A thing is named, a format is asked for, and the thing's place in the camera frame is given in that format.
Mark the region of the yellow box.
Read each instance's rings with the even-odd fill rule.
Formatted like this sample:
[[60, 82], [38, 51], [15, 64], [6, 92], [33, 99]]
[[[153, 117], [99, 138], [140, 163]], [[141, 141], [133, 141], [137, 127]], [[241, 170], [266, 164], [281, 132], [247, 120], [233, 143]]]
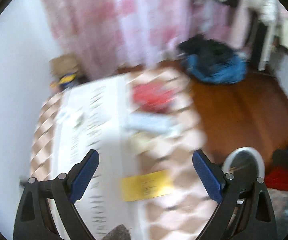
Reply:
[[162, 170], [120, 180], [121, 198], [125, 202], [165, 196], [174, 190], [168, 171]]

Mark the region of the long white box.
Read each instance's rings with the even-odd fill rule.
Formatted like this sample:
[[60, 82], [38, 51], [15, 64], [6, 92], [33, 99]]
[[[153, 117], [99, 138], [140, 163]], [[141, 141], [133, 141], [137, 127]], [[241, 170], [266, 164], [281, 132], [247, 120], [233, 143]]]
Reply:
[[183, 126], [176, 118], [167, 114], [134, 112], [127, 118], [125, 127], [136, 131], [166, 134], [171, 137], [181, 135]]

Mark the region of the red cola can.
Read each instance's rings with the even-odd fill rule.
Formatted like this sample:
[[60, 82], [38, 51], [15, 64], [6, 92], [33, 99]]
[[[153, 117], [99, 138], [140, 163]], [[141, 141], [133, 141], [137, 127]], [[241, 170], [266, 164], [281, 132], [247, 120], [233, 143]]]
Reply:
[[168, 113], [174, 98], [175, 90], [158, 82], [142, 83], [132, 88], [132, 100], [144, 112]]

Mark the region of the white round trash bin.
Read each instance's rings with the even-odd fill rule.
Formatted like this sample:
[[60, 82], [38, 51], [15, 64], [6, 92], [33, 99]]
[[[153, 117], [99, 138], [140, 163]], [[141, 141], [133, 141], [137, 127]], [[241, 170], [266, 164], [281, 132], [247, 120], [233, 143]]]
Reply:
[[231, 152], [222, 167], [224, 173], [253, 182], [257, 178], [265, 178], [265, 164], [260, 153], [252, 147], [241, 147]]

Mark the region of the red blanket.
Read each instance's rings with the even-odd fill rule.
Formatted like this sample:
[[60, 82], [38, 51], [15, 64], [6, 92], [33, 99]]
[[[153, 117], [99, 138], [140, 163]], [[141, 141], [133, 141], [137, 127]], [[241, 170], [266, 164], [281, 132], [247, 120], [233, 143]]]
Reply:
[[288, 169], [275, 166], [264, 178], [268, 189], [288, 191]]

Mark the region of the blue and black clothes pile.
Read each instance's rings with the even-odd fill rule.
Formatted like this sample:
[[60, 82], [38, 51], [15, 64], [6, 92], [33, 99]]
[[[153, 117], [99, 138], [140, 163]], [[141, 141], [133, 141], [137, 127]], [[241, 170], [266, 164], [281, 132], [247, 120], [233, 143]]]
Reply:
[[177, 49], [184, 71], [203, 83], [239, 83], [247, 74], [245, 61], [232, 48], [203, 35], [190, 37]]

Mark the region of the checkered tablecloth with text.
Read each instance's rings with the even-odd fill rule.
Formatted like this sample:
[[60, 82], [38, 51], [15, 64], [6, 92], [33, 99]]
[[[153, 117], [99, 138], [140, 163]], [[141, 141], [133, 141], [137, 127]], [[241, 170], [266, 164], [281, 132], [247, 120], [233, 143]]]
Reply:
[[[171, 145], [167, 156], [134, 155], [129, 138], [138, 133], [125, 127], [139, 108], [131, 90], [158, 82], [175, 90], [169, 114], [183, 126], [181, 135], [159, 136]], [[195, 239], [216, 208], [192, 165], [193, 151], [206, 136], [189, 94], [187, 76], [173, 68], [121, 74], [55, 94], [43, 105], [34, 134], [31, 175], [53, 179], [68, 172], [89, 150], [100, 155], [99, 166], [75, 206], [96, 239], [124, 225], [132, 239]], [[121, 198], [122, 178], [166, 170], [172, 193], [135, 202]]]

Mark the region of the yellow lid blue tin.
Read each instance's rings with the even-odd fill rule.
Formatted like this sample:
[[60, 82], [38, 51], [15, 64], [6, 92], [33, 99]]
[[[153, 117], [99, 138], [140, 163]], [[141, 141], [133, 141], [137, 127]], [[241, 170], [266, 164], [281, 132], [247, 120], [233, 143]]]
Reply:
[[77, 86], [79, 84], [77, 79], [77, 73], [68, 73], [60, 78], [57, 85], [62, 89]]

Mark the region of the clothes rack with coats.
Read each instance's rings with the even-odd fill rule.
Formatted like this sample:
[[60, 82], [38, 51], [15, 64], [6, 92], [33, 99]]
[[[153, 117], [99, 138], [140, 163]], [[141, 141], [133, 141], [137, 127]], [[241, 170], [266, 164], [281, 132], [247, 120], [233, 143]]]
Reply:
[[192, 2], [192, 33], [226, 44], [258, 70], [288, 55], [288, 11], [279, 0]]

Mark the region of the brown paper bag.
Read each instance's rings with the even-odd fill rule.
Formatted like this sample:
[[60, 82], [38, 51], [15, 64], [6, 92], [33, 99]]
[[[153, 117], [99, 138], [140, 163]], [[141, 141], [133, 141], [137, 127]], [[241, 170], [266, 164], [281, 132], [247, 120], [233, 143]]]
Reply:
[[80, 63], [74, 54], [64, 54], [49, 61], [51, 73], [56, 77], [73, 73], [81, 75]]

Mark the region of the pink floral curtain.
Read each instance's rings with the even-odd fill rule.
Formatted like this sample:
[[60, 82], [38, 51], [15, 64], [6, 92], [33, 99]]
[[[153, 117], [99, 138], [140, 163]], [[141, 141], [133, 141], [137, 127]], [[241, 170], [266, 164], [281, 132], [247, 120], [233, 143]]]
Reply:
[[245, 0], [42, 1], [55, 40], [93, 80], [124, 64], [155, 67], [196, 33], [240, 49], [249, 27]]

